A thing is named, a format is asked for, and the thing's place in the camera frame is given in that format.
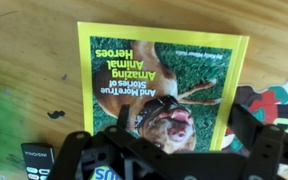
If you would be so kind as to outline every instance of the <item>wooden table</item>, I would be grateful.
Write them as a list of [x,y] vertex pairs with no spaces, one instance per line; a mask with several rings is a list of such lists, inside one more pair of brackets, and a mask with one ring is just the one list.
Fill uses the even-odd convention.
[[0,0],[0,179],[26,179],[21,143],[83,130],[77,21],[249,35],[240,83],[288,80],[288,1]]

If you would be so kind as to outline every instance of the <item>dog collar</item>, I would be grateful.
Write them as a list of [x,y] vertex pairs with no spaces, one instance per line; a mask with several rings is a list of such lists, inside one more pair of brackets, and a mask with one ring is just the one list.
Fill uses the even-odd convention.
[[158,97],[147,101],[144,104],[144,108],[142,109],[142,111],[136,116],[136,120],[134,122],[134,128],[136,130],[136,133],[140,135],[139,130],[141,126],[143,125],[145,120],[153,114],[153,112],[156,112],[157,110],[162,112],[165,108],[169,108],[172,105],[178,107],[179,103],[173,96],[170,95]]

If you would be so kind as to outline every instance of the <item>book cover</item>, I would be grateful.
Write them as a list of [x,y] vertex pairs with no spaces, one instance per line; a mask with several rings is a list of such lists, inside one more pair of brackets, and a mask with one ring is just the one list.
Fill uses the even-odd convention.
[[220,150],[249,37],[87,22],[78,33],[86,131],[129,104],[127,130],[166,153]]

